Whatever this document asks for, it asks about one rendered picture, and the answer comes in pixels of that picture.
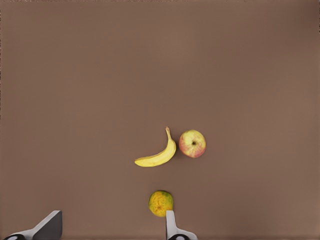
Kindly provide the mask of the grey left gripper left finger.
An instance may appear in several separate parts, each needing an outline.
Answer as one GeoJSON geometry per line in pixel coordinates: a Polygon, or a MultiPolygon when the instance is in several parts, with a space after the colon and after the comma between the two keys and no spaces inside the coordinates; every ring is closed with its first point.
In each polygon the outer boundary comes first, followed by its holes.
{"type": "Polygon", "coordinates": [[[54,210],[35,227],[12,233],[3,240],[60,240],[63,233],[63,212],[54,210]]]}

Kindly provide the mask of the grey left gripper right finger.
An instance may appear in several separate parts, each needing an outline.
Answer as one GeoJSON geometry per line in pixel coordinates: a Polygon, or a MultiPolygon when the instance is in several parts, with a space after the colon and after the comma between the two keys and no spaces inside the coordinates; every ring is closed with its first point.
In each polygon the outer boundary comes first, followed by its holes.
{"type": "Polygon", "coordinates": [[[166,211],[166,240],[198,240],[195,233],[177,227],[173,210],[166,211]]]}

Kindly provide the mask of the yellow green orange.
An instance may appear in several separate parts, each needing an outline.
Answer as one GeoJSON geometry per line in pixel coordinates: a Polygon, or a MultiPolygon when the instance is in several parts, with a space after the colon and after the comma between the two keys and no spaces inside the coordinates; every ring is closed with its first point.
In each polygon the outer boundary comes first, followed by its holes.
{"type": "Polygon", "coordinates": [[[173,196],[168,191],[157,190],[150,195],[148,208],[155,216],[165,217],[174,208],[173,196]]]}

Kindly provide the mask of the yellow banana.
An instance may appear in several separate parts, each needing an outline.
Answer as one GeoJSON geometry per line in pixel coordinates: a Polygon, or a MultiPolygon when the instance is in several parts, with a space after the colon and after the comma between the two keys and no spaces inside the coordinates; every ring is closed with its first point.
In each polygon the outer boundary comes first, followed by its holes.
{"type": "Polygon", "coordinates": [[[167,134],[167,145],[165,149],[155,155],[140,157],[134,160],[139,167],[150,168],[157,167],[167,163],[176,153],[177,145],[171,137],[171,131],[168,126],[165,127],[167,134]]]}

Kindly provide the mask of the red yellow apple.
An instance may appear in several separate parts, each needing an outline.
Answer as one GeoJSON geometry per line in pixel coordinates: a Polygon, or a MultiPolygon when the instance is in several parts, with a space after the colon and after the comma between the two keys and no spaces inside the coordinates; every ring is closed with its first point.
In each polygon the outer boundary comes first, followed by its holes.
{"type": "Polygon", "coordinates": [[[190,158],[199,158],[206,151],[205,137],[197,130],[184,131],[178,141],[180,151],[190,158]]]}

